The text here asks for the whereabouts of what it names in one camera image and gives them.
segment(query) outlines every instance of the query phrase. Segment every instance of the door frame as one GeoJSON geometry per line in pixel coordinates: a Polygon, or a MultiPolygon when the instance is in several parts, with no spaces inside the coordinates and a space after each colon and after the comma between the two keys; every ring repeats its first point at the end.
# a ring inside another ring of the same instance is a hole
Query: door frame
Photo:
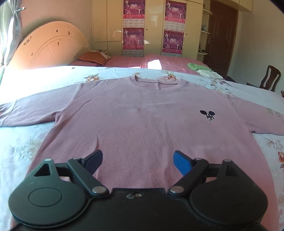
{"type": "MultiPolygon", "coordinates": [[[[235,28],[235,33],[234,33],[234,41],[233,41],[233,46],[232,46],[232,50],[231,50],[231,55],[230,55],[230,60],[229,60],[228,69],[227,69],[227,71],[226,71],[226,76],[227,76],[227,74],[228,74],[228,72],[229,72],[230,65],[231,65],[231,60],[232,60],[232,56],[233,56],[233,52],[234,52],[234,48],[235,48],[236,35],[237,35],[237,28],[238,28],[238,20],[239,20],[239,10],[237,10],[236,8],[231,7],[231,6],[229,6],[229,5],[225,4],[225,3],[221,2],[221,1],[218,1],[218,0],[210,0],[210,9],[211,9],[211,3],[212,3],[212,1],[215,1],[215,2],[221,3],[221,4],[223,4],[223,5],[227,6],[227,7],[230,7],[230,8],[232,8],[232,9],[234,9],[234,10],[236,10],[236,11],[237,11],[236,28],[235,28]]],[[[209,29],[210,29],[210,17],[209,17],[209,22],[208,22],[208,31],[209,31],[209,29]]],[[[208,46],[208,39],[209,39],[209,36],[207,36],[207,38],[206,38],[205,51],[207,50],[207,46],[208,46]]]]}

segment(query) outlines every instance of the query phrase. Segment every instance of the shirt's left sleeve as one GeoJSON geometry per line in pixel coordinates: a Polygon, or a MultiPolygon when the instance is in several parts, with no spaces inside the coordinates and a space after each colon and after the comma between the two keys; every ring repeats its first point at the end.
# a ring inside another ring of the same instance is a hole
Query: shirt's left sleeve
{"type": "Polygon", "coordinates": [[[227,98],[251,132],[284,135],[283,114],[235,96],[227,95],[227,98]]]}

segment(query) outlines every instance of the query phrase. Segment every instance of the orange flower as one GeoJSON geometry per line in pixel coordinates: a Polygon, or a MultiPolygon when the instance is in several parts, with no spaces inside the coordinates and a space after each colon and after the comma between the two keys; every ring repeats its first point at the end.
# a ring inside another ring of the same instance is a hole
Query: orange flower
{"type": "Polygon", "coordinates": [[[279,156],[279,162],[284,163],[284,153],[278,152],[278,156],[279,156]]]}

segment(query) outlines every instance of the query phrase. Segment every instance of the brown wooden door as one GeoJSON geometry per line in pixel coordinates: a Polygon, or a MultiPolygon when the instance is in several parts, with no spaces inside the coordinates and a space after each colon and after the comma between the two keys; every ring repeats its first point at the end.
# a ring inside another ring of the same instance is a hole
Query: brown wooden door
{"type": "Polygon", "coordinates": [[[211,0],[209,26],[204,63],[226,78],[235,43],[238,11],[211,0]]]}

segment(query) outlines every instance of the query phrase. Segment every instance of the poster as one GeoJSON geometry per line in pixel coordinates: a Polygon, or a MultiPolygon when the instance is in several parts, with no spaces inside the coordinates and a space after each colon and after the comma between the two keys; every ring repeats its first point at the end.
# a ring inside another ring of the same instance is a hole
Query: poster
{"type": "Polygon", "coordinates": [[[124,0],[123,27],[144,27],[145,0],[124,0]]]}
{"type": "Polygon", "coordinates": [[[181,56],[183,32],[164,30],[163,55],[181,56]]]}
{"type": "Polygon", "coordinates": [[[144,28],[123,28],[123,55],[142,57],[144,28]]]}
{"type": "Polygon", "coordinates": [[[165,30],[184,32],[186,3],[166,0],[165,30]]]}

